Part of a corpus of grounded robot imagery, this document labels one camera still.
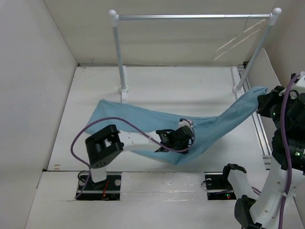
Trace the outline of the light blue trousers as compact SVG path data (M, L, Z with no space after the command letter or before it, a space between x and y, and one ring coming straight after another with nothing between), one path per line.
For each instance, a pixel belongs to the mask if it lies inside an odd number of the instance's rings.
M195 129L195 143L188 154L153 153L144 150L138 150L136 154L172 165L189 163L203 154L215 141L251 116L258 108L258 96L266 93L266 87L256 86L238 98L219 116L188 116L187 119L193 122ZM162 129L176 129L180 119L183 118L177 114L157 112L131 104L115 103L102 99L93 111L89 123L106 117L122 118L146 133Z

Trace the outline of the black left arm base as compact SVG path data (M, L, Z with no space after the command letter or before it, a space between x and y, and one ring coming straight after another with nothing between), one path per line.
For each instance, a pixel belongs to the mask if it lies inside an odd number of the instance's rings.
M94 183L92 178L84 185L87 174L79 175L75 198L82 201L117 201L120 200L121 174L108 174L105 181Z

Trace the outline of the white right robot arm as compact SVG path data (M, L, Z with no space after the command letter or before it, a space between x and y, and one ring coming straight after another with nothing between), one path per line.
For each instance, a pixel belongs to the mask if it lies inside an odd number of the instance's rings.
M276 131L272 138L271 167L260 194L248 182L246 170L228 164L220 176L221 184L233 188L237 198L234 217L243 229L280 229L284 203L293 199L305 177L305 88L293 86L288 96L282 86L258 97L257 113L271 118Z

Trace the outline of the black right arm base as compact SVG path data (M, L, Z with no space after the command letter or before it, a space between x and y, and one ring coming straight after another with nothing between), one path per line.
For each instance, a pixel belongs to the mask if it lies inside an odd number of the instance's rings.
M208 200L236 200L233 188L222 172L205 173L201 186L206 189Z

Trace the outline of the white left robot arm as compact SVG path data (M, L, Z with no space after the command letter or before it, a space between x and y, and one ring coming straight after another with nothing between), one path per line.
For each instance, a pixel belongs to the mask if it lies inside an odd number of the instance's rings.
M120 153L134 152L149 159L165 162L170 153L185 156L195 143L194 127L185 121L176 130L127 132L108 125L85 140L90 161L90 184L95 189L106 185L108 166Z

